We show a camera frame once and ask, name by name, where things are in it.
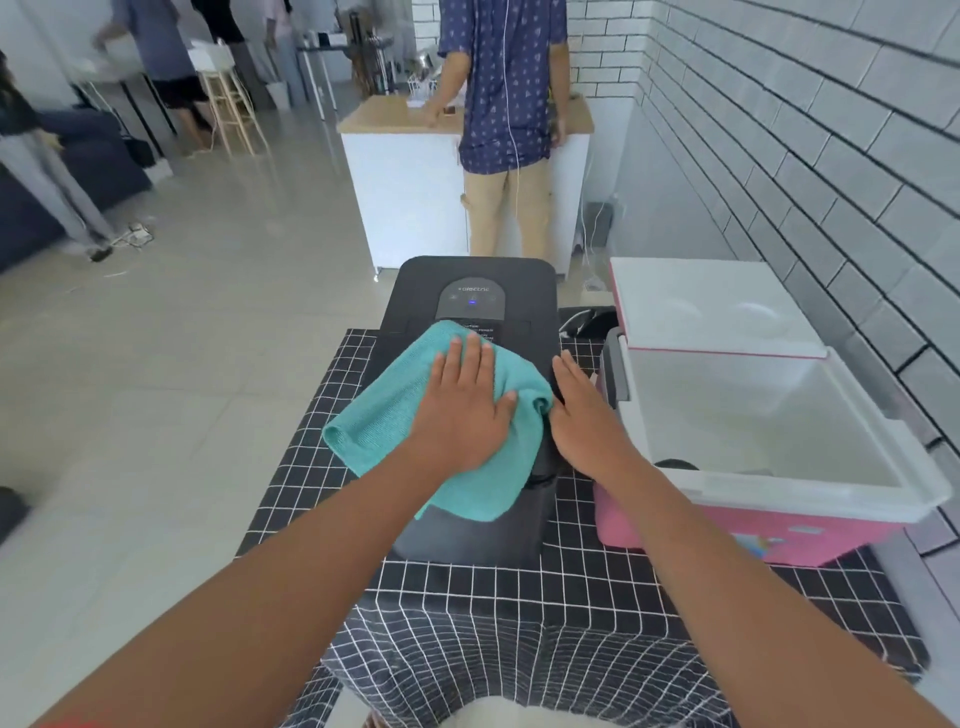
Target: white cooler lid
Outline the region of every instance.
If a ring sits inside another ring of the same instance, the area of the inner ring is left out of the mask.
[[[766,263],[612,257],[610,266],[630,349],[827,356]]]

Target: dark blue sofa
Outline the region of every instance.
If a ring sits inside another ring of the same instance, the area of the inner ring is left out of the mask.
[[[100,209],[150,188],[131,159],[116,119],[91,109],[45,111],[40,123],[57,134],[63,161]],[[0,271],[63,237],[63,228],[0,168]]]

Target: teal cloth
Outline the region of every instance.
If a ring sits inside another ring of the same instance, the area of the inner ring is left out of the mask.
[[[469,329],[439,321],[396,358],[359,397],[324,427],[324,440],[357,475],[387,456],[410,432],[437,352]],[[478,470],[447,480],[427,505],[473,521],[492,521],[514,504],[530,476],[543,437],[543,415],[553,405],[550,384],[523,357],[496,348],[493,397],[517,393],[507,441]],[[426,506],[417,513],[419,518]]]

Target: pink cooler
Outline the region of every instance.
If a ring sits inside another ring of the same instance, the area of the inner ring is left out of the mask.
[[[621,324],[598,386],[631,440],[765,561],[819,566],[952,493],[765,263],[612,258]],[[600,541],[641,547],[594,486]]]

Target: tablecloth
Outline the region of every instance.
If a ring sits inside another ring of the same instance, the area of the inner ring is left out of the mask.
[[[240,554],[353,479],[320,435],[356,396],[375,338],[348,330]],[[562,344],[596,369],[601,343]],[[819,569],[775,571],[905,677],[923,674],[924,644],[868,547]],[[591,483],[571,470],[537,570],[412,563],[391,552],[283,725],[323,726],[341,685],[391,726],[432,728],[488,695],[620,725],[733,725],[649,559],[600,544]]]

